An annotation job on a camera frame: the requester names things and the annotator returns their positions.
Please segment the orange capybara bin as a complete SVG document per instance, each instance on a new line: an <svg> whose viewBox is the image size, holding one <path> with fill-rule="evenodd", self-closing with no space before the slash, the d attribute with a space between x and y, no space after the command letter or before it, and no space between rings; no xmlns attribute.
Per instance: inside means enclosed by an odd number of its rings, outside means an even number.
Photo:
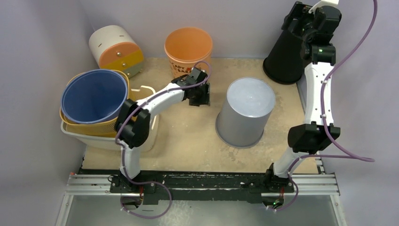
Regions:
<svg viewBox="0 0 399 226"><path fill-rule="evenodd" d="M167 36L164 50L172 75L177 78L189 74L194 66L209 71L213 40L200 28L183 27Z"/></svg>

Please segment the black plastic bin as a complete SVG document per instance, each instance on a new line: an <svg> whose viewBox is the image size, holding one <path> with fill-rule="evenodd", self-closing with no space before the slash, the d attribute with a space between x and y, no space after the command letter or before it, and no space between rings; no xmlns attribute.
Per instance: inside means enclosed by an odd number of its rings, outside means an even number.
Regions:
<svg viewBox="0 0 399 226"><path fill-rule="evenodd" d="M300 56L302 40L283 30L269 55L263 61L263 71L273 81L290 85L297 83L304 72Z"/></svg>

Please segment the grey plastic bin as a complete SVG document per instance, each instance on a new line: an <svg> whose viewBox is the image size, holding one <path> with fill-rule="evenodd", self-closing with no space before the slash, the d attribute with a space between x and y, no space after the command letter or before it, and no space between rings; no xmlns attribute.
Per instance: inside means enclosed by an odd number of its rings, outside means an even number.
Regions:
<svg viewBox="0 0 399 226"><path fill-rule="evenodd" d="M276 104L275 93L263 80L243 77L227 89L226 99L215 121L219 138L235 148L255 146Z"/></svg>

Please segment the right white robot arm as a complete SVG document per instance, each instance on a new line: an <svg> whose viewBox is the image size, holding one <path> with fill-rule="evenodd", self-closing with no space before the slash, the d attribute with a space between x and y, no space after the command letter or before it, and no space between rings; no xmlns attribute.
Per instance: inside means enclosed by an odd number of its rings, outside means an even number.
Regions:
<svg viewBox="0 0 399 226"><path fill-rule="evenodd" d="M330 73L336 64L336 49L330 42L342 14L336 0L315 5L294 3L285 16L281 34L263 62L265 74L279 84L306 79L305 119L292 127L288 147L266 171L265 188L278 192L287 187L289 173L307 155L326 149L341 133L331 112Z"/></svg>

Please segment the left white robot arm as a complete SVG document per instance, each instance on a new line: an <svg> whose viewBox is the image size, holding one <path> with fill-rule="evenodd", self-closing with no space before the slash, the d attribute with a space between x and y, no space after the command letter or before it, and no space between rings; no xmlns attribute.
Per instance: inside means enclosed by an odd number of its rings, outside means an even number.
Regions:
<svg viewBox="0 0 399 226"><path fill-rule="evenodd" d="M184 100L191 106L210 104L210 75L205 70L193 67L189 74L173 79L165 88L155 94L133 101L127 99L115 122L117 132L115 144L121 148L120 182L128 192L136 192L140 179L140 147L147 141L154 117L170 106Z"/></svg>

